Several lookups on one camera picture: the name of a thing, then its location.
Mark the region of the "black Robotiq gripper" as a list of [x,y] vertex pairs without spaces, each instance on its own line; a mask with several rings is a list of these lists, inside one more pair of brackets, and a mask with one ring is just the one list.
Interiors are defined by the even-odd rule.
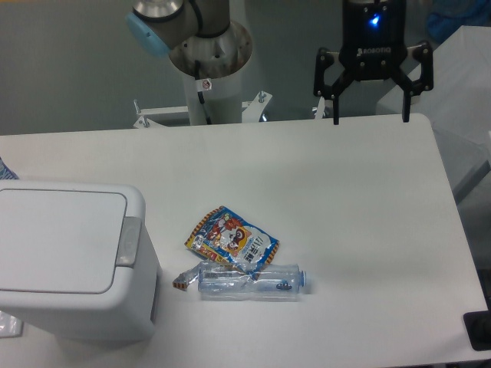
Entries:
[[[403,91],[402,120],[410,120],[413,97],[433,89],[433,48],[421,41],[407,48],[404,28],[405,1],[343,1],[340,52],[319,48],[315,58],[314,88],[317,97],[332,102],[334,125],[340,122],[339,98],[354,81],[392,80]],[[420,65],[420,76],[411,80],[400,68],[411,56]],[[344,68],[333,84],[325,83],[325,71],[338,61]]]

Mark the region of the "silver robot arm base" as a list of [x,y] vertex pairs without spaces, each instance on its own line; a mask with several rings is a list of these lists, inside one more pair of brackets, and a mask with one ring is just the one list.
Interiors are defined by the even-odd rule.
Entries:
[[125,21],[148,54],[196,79],[233,75],[252,56],[252,37],[232,20],[229,1],[136,1]]

